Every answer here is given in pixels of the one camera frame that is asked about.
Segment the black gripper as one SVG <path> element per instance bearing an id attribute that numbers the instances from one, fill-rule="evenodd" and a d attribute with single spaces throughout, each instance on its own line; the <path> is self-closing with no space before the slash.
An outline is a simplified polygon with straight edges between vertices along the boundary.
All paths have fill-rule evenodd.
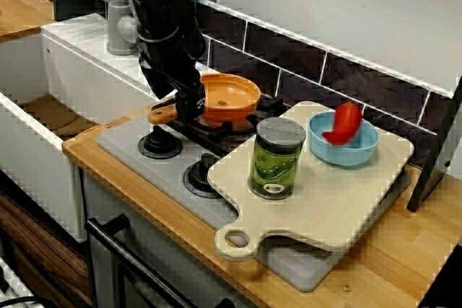
<path id="1" fill-rule="evenodd" d="M 190 123 L 192 111 L 193 118 L 197 118 L 205 109 L 205 87 L 196 69 L 196 62 L 206 49 L 205 39 L 199 30 L 175 30 L 163 38 L 151 38 L 148 34 L 146 30 L 139 31 L 139 63 L 145 79 L 158 98 L 178 90 L 178 120 Z"/>

